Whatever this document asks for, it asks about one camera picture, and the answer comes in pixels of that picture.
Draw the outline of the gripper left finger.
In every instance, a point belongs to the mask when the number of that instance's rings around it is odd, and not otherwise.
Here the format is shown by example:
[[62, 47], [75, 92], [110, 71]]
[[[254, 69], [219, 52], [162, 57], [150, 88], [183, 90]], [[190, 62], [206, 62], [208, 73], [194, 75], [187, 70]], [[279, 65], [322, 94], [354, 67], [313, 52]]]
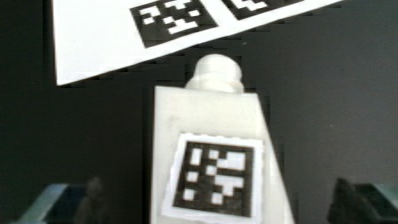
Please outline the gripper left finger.
[[107, 224], [100, 178], [91, 178], [86, 185], [50, 184], [13, 224]]

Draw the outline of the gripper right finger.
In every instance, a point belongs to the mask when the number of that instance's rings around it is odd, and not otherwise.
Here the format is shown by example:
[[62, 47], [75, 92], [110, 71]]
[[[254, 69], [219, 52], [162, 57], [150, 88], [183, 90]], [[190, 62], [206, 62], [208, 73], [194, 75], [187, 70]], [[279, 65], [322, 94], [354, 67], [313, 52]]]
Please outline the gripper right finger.
[[398, 224], [398, 186], [336, 180], [329, 224]]

